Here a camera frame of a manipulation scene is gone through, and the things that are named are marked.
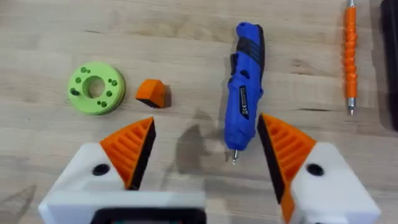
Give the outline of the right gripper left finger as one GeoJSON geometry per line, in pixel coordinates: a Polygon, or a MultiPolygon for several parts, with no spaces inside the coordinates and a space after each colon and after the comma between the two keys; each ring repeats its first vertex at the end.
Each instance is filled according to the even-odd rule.
{"type": "Polygon", "coordinates": [[[100,142],[84,143],[50,195],[103,197],[138,190],[156,137],[153,117],[132,123],[100,142]]]}

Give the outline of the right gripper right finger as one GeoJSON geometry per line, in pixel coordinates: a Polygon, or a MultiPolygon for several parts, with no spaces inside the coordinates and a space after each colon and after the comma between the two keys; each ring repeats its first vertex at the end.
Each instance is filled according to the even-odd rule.
{"type": "Polygon", "coordinates": [[[376,223],[380,208],[334,145],[267,114],[257,132],[284,223],[376,223]]]}

